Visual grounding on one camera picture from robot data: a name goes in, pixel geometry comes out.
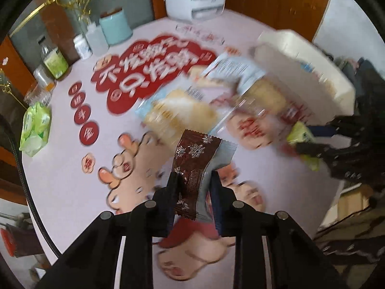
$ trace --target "plastic bottle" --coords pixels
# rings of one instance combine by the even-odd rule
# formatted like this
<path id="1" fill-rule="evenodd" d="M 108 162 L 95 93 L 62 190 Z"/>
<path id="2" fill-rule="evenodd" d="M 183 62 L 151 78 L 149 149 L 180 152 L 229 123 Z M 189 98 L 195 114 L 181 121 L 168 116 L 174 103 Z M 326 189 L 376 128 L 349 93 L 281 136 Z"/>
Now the plastic bottle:
<path id="1" fill-rule="evenodd" d="M 108 51 L 109 46 L 100 26 L 96 26 L 95 23 L 88 25 L 85 37 L 96 56 L 99 57 Z"/>
<path id="2" fill-rule="evenodd" d="M 37 40 L 41 47 L 41 56 L 43 63 L 55 77 L 60 78 L 68 69 L 68 63 L 56 45 L 46 40 L 45 36 L 41 36 Z"/>
<path id="3" fill-rule="evenodd" d="M 88 59 L 91 55 L 91 49 L 87 43 L 87 40 L 82 34 L 74 38 L 74 45 L 76 52 L 79 54 L 81 59 Z"/>

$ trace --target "red circle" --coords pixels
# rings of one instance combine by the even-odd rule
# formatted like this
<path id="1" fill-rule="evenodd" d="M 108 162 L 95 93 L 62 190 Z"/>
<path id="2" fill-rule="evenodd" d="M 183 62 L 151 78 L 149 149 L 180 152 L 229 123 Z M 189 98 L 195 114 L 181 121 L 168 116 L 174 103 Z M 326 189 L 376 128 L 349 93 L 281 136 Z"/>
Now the red circle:
<path id="1" fill-rule="evenodd" d="M 71 86 L 70 90 L 68 90 L 68 95 L 70 95 L 70 96 L 74 95 L 75 93 L 77 93 L 80 90 L 81 87 L 82 87 L 82 82 L 81 81 L 78 81 L 78 82 L 74 83 Z"/>
<path id="2" fill-rule="evenodd" d="M 74 115 L 74 122 L 77 125 L 83 125 L 90 118 L 91 107 L 88 104 L 80 106 Z"/>
<path id="3" fill-rule="evenodd" d="M 93 145 L 99 137 L 99 126 L 93 120 L 86 122 L 80 129 L 79 139 L 84 145 Z"/>
<path id="4" fill-rule="evenodd" d="M 71 100 L 71 107 L 77 109 L 85 100 L 85 92 L 77 93 Z"/>

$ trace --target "snowflake pattern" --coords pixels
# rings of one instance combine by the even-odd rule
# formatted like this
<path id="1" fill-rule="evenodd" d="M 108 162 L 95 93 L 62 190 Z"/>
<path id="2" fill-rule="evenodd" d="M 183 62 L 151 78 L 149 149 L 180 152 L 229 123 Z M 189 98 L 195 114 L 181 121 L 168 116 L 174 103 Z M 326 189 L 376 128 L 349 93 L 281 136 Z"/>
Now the snowflake pattern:
<path id="1" fill-rule="evenodd" d="M 177 203 L 176 203 L 177 206 L 180 206 L 182 208 L 182 211 L 187 211 L 189 210 L 189 206 L 188 204 L 183 201 L 183 200 L 179 200 Z"/>
<path id="2" fill-rule="evenodd" d="M 212 141 L 212 136 L 210 135 L 203 136 L 203 143 L 211 143 L 211 141 Z"/>
<path id="3" fill-rule="evenodd" d="M 189 154 L 191 154 L 192 158 L 198 158 L 202 153 L 204 153 L 204 149 L 205 149 L 203 145 L 197 144 L 197 143 L 193 144 L 189 148 L 190 148 Z"/>
<path id="4" fill-rule="evenodd" d="M 181 158 L 185 152 L 186 152 L 186 149 L 180 145 L 175 150 L 175 158 Z"/>
<path id="5" fill-rule="evenodd" d="M 182 175 L 182 172 L 180 171 L 180 166 L 178 166 L 177 168 L 174 168 L 174 172 L 176 172 L 177 174 Z"/>

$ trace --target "snack package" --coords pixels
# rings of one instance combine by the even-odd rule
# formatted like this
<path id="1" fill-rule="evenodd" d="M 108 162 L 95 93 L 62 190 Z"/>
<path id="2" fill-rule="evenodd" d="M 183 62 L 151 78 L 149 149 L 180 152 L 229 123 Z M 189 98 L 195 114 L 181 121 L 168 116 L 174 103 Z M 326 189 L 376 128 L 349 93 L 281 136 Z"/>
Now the snack package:
<path id="1" fill-rule="evenodd" d="M 173 151 L 186 129 L 208 133 L 219 121 L 219 114 L 202 101 L 203 94 L 179 75 L 141 102 L 136 114 Z"/>
<path id="2" fill-rule="evenodd" d="M 288 106 L 286 98 L 266 77 L 239 84 L 237 91 L 250 106 L 263 107 L 274 115 L 282 113 Z"/>
<path id="3" fill-rule="evenodd" d="M 173 170 L 182 176 L 175 207 L 180 216 L 212 222 L 206 198 L 211 172 L 230 164 L 236 145 L 211 135 L 185 130 L 175 151 Z"/>
<path id="4" fill-rule="evenodd" d="M 50 110 L 42 103 L 36 102 L 24 114 L 19 150 L 30 157 L 34 156 L 47 144 L 50 128 Z"/>
<path id="5" fill-rule="evenodd" d="M 286 140 L 290 145 L 295 145 L 296 143 L 299 143 L 299 142 L 311 142 L 311 143 L 315 142 L 314 136 L 312 135 L 309 128 L 307 128 L 303 122 L 297 122 L 293 126 Z M 311 156 L 304 155 L 304 154 L 301 154 L 300 157 L 306 163 L 306 165 L 309 166 L 309 168 L 312 171 L 319 170 L 320 159 L 312 158 Z"/>
<path id="6" fill-rule="evenodd" d="M 221 87 L 225 86 L 226 83 L 223 80 L 220 79 L 212 79 L 208 77 L 202 76 L 202 72 L 207 68 L 205 65 L 194 65 L 190 68 L 188 75 L 190 80 L 197 86 L 197 87 Z"/>
<path id="7" fill-rule="evenodd" d="M 259 68 L 251 59 L 222 53 L 201 73 L 201 76 L 220 79 L 230 85 L 239 84 L 243 86 L 248 82 L 253 84 L 257 79 L 265 76 L 265 74 L 266 72 Z"/>

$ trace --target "black cable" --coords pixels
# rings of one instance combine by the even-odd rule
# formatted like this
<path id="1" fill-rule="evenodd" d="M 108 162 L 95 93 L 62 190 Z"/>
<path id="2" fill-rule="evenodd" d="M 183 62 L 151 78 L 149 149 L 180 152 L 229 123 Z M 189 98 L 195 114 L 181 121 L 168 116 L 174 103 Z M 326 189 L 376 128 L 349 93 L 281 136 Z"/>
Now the black cable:
<path id="1" fill-rule="evenodd" d="M 52 239 L 48 235 L 48 232 L 46 228 L 43 225 L 43 222 L 36 210 L 36 206 L 33 202 L 31 191 L 29 190 L 27 181 L 26 181 L 26 174 L 24 173 L 23 163 L 20 156 L 19 147 L 16 143 L 15 136 L 12 132 L 11 126 L 9 125 L 8 121 L 0 114 L 0 126 L 3 127 L 5 134 L 8 137 L 9 142 L 11 143 L 12 152 L 15 156 L 17 170 L 19 172 L 20 181 L 22 183 L 22 187 L 24 189 L 24 194 L 26 195 L 26 201 L 29 205 L 29 208 L 31 209 L 31 213 L 33 218 L 36 221 L 37 227 L 39 228 L 40 232 L 42 233 L 44 240 L 47 242 L 48 246 L 51 248 L 53 253 L 59 258 L 62 254 L 59 251 L 59 249 L 56 247 L 56 245 L 53 243 Z"/>
<path id="2" fill-rule="evenodd" d="M 334 226 L 336 226 L 336 225 L 342 223 L 344 220 L 347 220 L 348 218 L 352 217 L 353 215 L 356 215 L 356 214 L 361 213 L 361 212 L 365 212 L 365 211 L 369 210 L 370 208 L 372 208 L 371 205 L 367 206 L 367 207 L 364 208 L 363 210 L 353 212 L 352 214 L 350 214 L 350 215 L 344 217 L 343 219 L 339 220 L 338 222 L 335 222 L 334 224 L 330 225 L 329 227 L 326 227 L 326 228 L 324 228 L 324 229 L 318 231 L 317 234 L 323 233 L 323 232 L 329 230 L 330 228 L 333 228 Z M 322 235 L 322 236 L 317 236 L 317 237 L 315 237 L 315 238 L 313 239 L 313 241 L 315 241 L 315 240 L 317 240 L 317 239 L 319 239 L 319 238 L 321 238 L 321 237 L 323 237 L 323 236 L 324 236 L 324 235 Z"/>

